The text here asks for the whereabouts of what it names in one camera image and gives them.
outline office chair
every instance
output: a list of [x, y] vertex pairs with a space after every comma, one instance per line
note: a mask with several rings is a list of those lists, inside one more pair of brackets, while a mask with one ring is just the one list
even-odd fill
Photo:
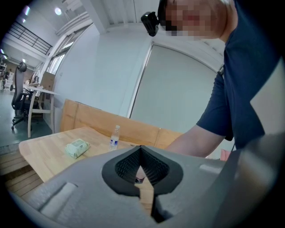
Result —
[[[24, 73], [27, 70], [27, 65], [21, 62], [16, 68], [15, 72], [15, 93], [12, 99], [12, 108], [15, 110], [15, 117], [13, 119], [13, 125], [11, 127], [14, 130], [14, 126], [22, 121], [26, 121], [29, 115], [29, 109], [31, 104], [31, 97], [33, 92], [23, 91]], [[33, 108], [37, 108], [37, 102], [34, 102]]]

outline cardboard box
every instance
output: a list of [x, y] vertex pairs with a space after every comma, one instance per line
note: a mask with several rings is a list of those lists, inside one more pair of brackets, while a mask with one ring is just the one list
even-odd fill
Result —
[[41, 86], [44, 87], [45, 90], [52, 91], [54, 84], [55, 75], [49, 72], [45, 72], [43, 78], [41, 79]]

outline gray floor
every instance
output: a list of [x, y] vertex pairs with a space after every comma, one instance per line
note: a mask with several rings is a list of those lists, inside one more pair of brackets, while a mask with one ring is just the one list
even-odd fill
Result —
[[[28, 123], [21, 122], [15, 125], [12, 131], [12, 119], [15, 116], [11, 106], [14, 93], [0, 90], [0, 147], [19, 143], [28, 139]], [[38, 138], [52, 133], [42, 118], [32, 119], [31, 138]]]

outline desk leg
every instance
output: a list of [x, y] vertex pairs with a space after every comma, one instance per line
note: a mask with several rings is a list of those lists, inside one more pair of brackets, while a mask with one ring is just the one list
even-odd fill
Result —
[[31, 137], [31, 120], [32, 120], [33, 104], [35, 101], [36, 93], [37, 93], [36, 91], [33, 92], [30, 109], [28, 111], [28, 138]]
[[50, 95], [50, 125], [52, 127], [52, 132], [54, 134], [54, 119], [53, 119], [53, 102], [54, 102], [54, 95]]

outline bottle label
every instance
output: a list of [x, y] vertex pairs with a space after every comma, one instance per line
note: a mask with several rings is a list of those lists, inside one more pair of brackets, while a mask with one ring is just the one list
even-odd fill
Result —
[[112, 146], [117, 146], [117, 145], [118, 145], [118, 142], [111, 139], [110, 144], [111, 144]]

